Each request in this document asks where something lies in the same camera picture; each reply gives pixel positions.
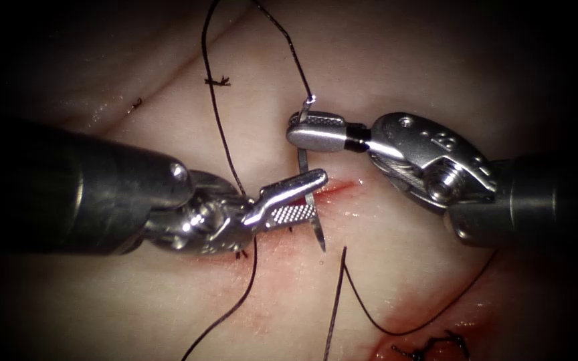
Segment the right arm needle driver jaw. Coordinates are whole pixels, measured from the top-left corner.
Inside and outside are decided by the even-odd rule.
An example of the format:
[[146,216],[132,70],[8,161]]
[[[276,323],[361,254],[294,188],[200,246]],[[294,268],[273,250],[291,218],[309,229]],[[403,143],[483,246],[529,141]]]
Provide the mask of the right arm needle driver jaw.
[[329,112],[309,111],[293,114],[288,123],[288,135],[313,134],[314,136],[371,136],[364,124],[347,122],[342,116]]
[[293,126],[287,129],[286,139],[297,148],[315,152],[369,149],[370,130],[350,126]]

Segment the left arm needle driver jaw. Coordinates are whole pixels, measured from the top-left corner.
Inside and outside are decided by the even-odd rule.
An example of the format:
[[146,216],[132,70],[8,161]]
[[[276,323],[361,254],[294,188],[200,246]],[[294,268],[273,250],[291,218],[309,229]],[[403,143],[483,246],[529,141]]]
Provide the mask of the left arm needle driver jaw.
[[315,206],[308,204],[274,207],[269,209],[265,215],[262,221],[261,231],[268,232],[293,227],[301,223],[309,222],[316,216]]
[[327,182],[326,171],[318,168],[264,186],[260,189],[260,195],[253,202],[251,210],[243,217],[242,225],[266,226],[273,211],[322,188]]

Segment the left arm needle driver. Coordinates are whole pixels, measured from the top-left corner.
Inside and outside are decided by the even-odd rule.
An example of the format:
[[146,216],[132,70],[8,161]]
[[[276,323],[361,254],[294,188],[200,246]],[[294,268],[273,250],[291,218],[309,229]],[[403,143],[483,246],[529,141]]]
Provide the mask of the left arm needle driver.
[[244,250],[254,239],[242,225],[254,200],[227,180],[200,170],[190,172],[195,186],[191,198],[174,211],[153,211],[143,239],[186,255],[217,255]]

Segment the right arm needle driver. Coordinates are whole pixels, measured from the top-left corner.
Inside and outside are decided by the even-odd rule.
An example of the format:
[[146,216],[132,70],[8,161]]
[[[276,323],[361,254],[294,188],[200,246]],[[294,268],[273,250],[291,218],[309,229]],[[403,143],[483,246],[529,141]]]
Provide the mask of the right arm needle driver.
[[371,136],[387,147],[370,151],[371,162],[396,189],[432,212],[442,214],[457,203],[489,201],[496,192],[487,158],[441,124],[390,113],[374,122]]

